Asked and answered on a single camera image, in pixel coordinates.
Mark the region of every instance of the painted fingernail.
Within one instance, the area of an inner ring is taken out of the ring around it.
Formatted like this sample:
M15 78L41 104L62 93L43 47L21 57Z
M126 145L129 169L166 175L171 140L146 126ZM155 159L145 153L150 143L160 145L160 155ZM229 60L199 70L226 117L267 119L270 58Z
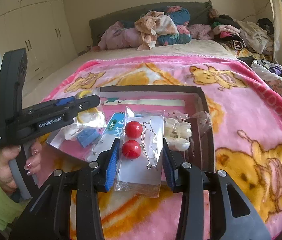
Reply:
M24 166L24 169L25 169L26 171L28 171L28 170L30 169L30 166L31 166L31 163L29 163L28 165L26 164L26 165Z

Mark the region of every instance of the white wardrobe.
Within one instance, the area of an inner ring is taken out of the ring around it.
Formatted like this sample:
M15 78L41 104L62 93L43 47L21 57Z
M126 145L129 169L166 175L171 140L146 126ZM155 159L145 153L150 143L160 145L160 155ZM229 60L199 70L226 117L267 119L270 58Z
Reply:
M5 52L25 48L23 96L77 57L63 0L0 0L0 68Z

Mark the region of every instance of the silver bolt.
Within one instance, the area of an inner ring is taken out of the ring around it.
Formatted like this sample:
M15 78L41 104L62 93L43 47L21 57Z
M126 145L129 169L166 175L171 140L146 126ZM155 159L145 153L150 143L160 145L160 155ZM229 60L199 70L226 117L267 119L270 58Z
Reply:
M61 176L62 175L62 170L55 170L54 172L53 172L53 175L54 176L56 176L56 177L59 177L59 176Z
M192 167L191 163L182 163L182 167L185 169L189 169Z
M226 176L226 171L224 171L224 170L219 170L219 171L218 171L218 175L221 176L221 177L225 177L225 176Z
M92 169L95 169L95 168L97 168L98 166L99 166L99 163L97 163L97 162L91 162L91 163L89 164L89 167L92 168Z

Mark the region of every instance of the headboard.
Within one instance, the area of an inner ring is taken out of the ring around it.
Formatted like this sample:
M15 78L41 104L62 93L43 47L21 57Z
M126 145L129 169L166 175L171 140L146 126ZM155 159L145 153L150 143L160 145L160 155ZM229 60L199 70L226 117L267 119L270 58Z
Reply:
M190 12L190 22L192 24L209 24L209 11L212 9L211 1L208 2L161 2L145 4L124 10L109 13L89 21L91 28L91 38L93 46L98 45L99 38L116 21L126 20L136 22L143 14L156 8L177 5L188 9Z

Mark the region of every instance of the red ball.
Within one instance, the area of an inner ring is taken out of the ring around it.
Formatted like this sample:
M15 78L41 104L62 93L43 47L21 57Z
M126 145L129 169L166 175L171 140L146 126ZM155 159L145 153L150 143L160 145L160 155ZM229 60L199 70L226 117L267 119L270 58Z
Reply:
M128 122L124 128L125 134L132 139L137 139L143 132L142 125L137 121Z
M129 140L123 144L122 154L129 159L136 159L141 155L141 145L135 140Z

